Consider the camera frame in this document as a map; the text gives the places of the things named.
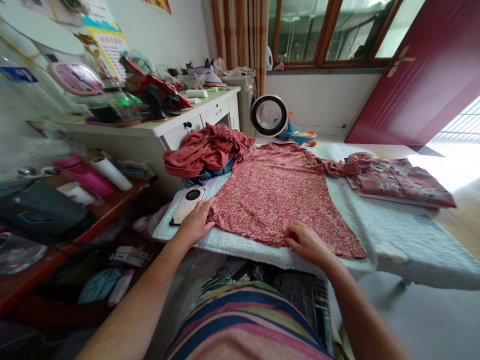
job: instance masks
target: plaid fabric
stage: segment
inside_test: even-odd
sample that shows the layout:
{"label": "plaid fabric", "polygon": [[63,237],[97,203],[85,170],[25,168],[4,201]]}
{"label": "plaid fabric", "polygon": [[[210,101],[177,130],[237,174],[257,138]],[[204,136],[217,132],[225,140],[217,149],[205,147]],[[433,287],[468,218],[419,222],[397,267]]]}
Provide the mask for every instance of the plaid fabric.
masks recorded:
{"label": "plaid fabric", "polygon": [[252,281],[264,282],[285,296],[305,316],[328,352],[333,354],[328,284],[326,280],[306,272],[282,270],[273,265],[230,256],[202,286],[186,317],[212,291],[235,282]]}

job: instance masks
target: smartphone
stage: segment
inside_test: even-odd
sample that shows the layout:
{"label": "smartphone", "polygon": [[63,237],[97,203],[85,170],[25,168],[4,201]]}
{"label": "smartphone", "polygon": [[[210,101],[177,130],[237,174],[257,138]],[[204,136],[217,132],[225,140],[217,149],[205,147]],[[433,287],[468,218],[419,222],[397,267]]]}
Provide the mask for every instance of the smartphone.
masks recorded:
{"label": "smartphone", "polygon": [[195,208],[195,205],[202,200],[204,194],[205,189],[203,188],[187,191],[170,220],[170,226],[180,226],[185,217]]}

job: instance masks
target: pink bottle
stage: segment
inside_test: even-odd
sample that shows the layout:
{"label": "pink bottle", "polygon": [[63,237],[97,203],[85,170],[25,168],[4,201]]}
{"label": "pink bottle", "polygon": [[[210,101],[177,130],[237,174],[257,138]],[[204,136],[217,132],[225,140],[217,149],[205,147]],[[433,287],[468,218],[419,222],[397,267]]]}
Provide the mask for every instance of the pink bottle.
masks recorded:
{"label": "pink bottle", "polygon": [[77,180],[83,187],[102,198],[112,195],[117,188],[88,165],[77,154],[58,161],[51,161],[62,172]]}

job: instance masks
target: phone camera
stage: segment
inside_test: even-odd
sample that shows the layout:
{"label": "phone camera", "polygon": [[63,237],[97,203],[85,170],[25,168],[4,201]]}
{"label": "phone camera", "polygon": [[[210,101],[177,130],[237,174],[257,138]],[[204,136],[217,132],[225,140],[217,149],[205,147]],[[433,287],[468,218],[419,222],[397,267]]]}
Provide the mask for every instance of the phone camera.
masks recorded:
{"label": "phone camera", "polygon": [[198,199],[200,196],[200,190],[190,190],[189,192],[186,193],[185,199],[192,201],[195,199]]}

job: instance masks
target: white dresser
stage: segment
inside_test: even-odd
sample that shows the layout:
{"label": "white dresser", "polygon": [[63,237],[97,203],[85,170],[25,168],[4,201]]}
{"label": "white dresser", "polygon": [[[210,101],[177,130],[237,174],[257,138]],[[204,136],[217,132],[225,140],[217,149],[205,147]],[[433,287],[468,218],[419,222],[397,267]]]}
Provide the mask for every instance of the white dresser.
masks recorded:
{"label": "white dresser", "polygon": [[[180,178],[165,171],[165,151],[177,150],[187,134],[203,129],[206,123],[215,125],[223,122],[232,129],[240,130],[239,91],[239,86],[231,86],[228,91],[208,92],[208,97],[200,99],[201,102],[193,105],[193,109],[184,110],[181,115],[163,122],[148,121],[131,127],[108,127],[89,125],[80,116],[52,121],[63,125],[89,148],[105,150],[115,158],[148,161],[158,175],[158,181],[153,185],[155,193],[165,200],[171,200],[184,185]],[[38,130],[42,129],[39,121],[29,123]]]}

